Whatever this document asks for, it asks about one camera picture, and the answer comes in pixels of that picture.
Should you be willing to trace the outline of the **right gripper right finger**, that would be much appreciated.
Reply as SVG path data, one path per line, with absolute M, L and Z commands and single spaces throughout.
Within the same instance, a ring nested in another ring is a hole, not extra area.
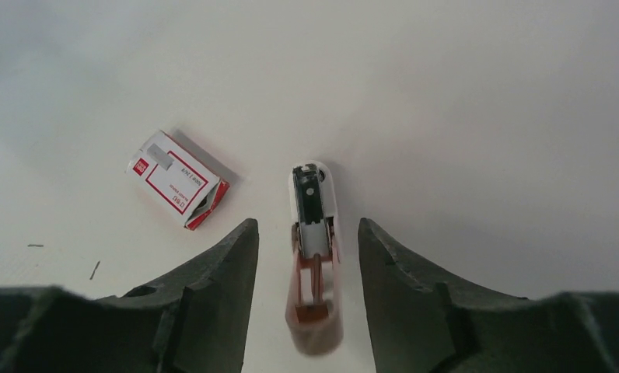
M 358 251 L 378 372 L 619 372 L 619 292 L 507 295 L 449 272 L 368 218 Z

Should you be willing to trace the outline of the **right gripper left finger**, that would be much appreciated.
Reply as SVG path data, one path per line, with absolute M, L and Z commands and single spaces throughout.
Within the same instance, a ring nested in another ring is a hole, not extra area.
M 0 372 L 239 372 L 258 248 L 248 218 L 120 297 L 0 288 Z

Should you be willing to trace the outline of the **pink white stapler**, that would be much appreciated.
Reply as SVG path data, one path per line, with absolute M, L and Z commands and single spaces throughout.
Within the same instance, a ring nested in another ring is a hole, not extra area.
M 292 273 L 285 321 L 297 351 L 321 357 L 336 350 L 344 335 L 334 178 L 322 162 L 301 162 L 290 172 L 289 193 Z

